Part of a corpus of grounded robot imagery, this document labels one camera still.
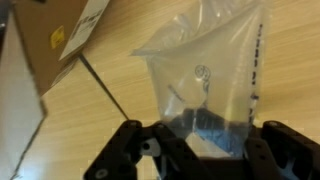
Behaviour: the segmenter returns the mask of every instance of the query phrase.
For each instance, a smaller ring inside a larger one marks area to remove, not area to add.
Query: sealed plastic bag
[[[188,143],[197,136],[210,156],[242,156],[266,15],[264,0],[200,0],[133,52],[146,59],[162,120]]]

